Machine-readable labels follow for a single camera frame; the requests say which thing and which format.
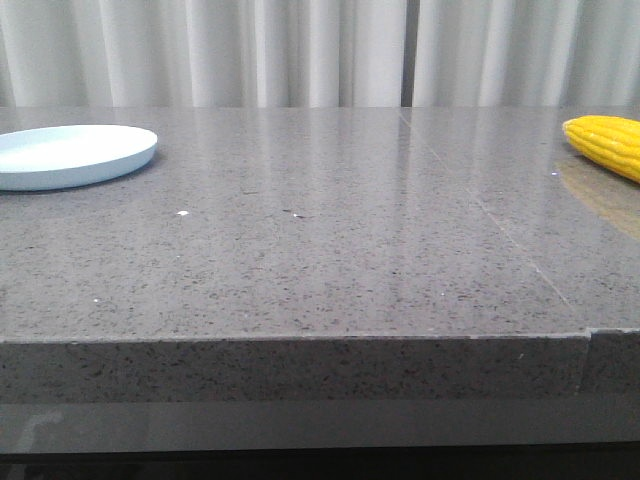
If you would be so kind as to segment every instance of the corn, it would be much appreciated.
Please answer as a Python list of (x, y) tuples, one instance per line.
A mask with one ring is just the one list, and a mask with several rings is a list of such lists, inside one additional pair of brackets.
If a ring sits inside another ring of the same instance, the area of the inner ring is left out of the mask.
[(585, 157), (640, 183), (640, 122), (587, 115), (562, 125), (567, 140)]

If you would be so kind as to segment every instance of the gray countertop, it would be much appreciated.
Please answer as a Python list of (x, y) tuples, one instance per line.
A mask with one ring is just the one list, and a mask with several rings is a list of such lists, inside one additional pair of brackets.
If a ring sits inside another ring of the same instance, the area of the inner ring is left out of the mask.
[(0, 109), (159, 136), (0, 193), (0, 403), (638, 391), (640, 187), (565, 144), (586, 113), (640, 116)]

